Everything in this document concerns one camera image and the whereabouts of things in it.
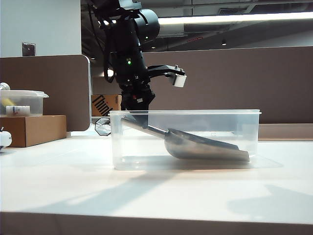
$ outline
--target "ceiling light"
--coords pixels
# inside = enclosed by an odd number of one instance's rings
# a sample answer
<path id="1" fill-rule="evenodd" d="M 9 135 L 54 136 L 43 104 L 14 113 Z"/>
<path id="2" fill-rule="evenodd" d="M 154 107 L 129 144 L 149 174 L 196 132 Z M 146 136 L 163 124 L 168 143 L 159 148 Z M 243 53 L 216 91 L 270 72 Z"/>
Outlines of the ceiling light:
<path id="1" fill-rule="evenodd" d="M 229 15 L 229 16 L 192 16 L 159 18 L 160 24 L 199 24 L 199 23 L 226 23 L 244 21 L 272 21 L 272 20 L 300 20 L 313 19 L 313 12 Z"/>
<path id="2" fill-rule="evenodd" d="M 105 25 L 109 25 L 109 22 L 107 22 L 107 21 L 103 21 L 103 23 L 104 23 Z"/>

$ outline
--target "clear plastic container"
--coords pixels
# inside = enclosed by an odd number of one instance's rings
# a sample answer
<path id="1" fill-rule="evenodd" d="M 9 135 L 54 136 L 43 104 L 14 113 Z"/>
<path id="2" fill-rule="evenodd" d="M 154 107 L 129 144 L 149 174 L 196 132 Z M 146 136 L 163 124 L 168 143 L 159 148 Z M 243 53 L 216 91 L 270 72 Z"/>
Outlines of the clear plastic container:
<path id="1" fill-rule="evenodd" d="M 42 116 L 43 99 L 49 97 L 40 91 L 1 90 L 1 117 Z"/>
<path id="2" fill-rule="evenodd" d="M 113 165 L 120 170 L 206 169 L 212 163 L 212 159 L 173 157 L 163 138 L 130 127 L 125 118 L 234 144 L 251 159 L 257 153 L 259 115 L 260 110 L 110 111 Z"/>

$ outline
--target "black cable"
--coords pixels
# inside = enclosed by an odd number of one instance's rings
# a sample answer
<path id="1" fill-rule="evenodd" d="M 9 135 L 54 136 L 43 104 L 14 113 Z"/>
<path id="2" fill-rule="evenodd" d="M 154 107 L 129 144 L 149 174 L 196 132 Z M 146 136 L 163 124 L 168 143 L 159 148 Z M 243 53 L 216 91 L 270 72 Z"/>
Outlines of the black cable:
<path id="1" fill-rule="evenodd" d="M 95 39 L 96 39 L 96 41 L 98 43 L 98 46 L 99 46 L 99 48 L 100 48 L 100 50 L 102 52 L 102 55 L 103 55 L 103 75 L 104 75 L 104 78 L 105 78 L 105 80 L 107 82 L 112 83 L 114 78 L 115 78 L 115 75 L 112 76 L 111 78 L 109 78 L 109 76 L 108 76 L 108 64 L 110 64 L 112 66 L 112 64 L 107 59 L 110 56 L 110 51 L 109 51 L 110 39 L 109 39 L 109 35 L 108 35 L 108 33 L 106 33 L 106 44 L 105 44 L 105 49 L 103 49 L 101 44 L 100 44 L 100 41 L 98 39 L 97 33 L 96 33 L 95 29 L 94 29 L 90 5 L 88 5 L 88 14 L 89 14 L 89 20 L 90 20 L 90 24 L 91 24 L 93 35 L 94 35 L 94 37 L 95 37 Z"/>
<path id="2" fill-rule="evenodd" d="M 93 25 L 93 21 L 92 21 L 92 16 L 91 16 L 91 9 L 90 9 L 90 6 L 88 5 L 88 13 L 89 13 L 89 20 L 90 20 L 90 24 L 91 24 L 91 28 L 92 28 L 92 32 L 93 32 L 93 35 L 98 43 L 98 46 L 102 52 L 102 54 L 104 53 L 104 50 L 102 49 L 102 46 L 100 44 L 100 41 L 98 39 L 98 36 L 97 36 L 97 33 L 96 33 L 96 30 L 94 29 L 94 25 Z"/>

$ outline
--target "yellow object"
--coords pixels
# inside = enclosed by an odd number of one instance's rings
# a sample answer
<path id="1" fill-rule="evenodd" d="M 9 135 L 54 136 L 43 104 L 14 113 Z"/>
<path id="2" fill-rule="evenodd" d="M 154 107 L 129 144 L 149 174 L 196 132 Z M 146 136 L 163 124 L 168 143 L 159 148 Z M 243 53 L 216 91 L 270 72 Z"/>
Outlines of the yellow object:
<path id="1" fill-rule="evenodd" d="M 6 107 L 6 106 L 15 106 L 15 105 L 16 105 L 12 100 L 10 100 L 10 99 L 8 99 L 8 98 L 1 99 L 1 104 L 2 104 L 4 107 Z"/>

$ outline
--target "white table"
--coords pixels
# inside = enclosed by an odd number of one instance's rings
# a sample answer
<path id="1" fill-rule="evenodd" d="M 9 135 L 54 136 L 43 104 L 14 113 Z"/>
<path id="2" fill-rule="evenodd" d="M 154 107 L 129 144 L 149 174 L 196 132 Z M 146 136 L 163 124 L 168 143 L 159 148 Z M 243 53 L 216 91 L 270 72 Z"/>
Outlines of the white table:
<path id="1" fill-rule="evenodd" d="M 96 135 L 5 148 L 2 232 L 313 234 L 311 141 L 260 142 L 271 164 L 253 169 L 118 171 L 111 155 Z"/>

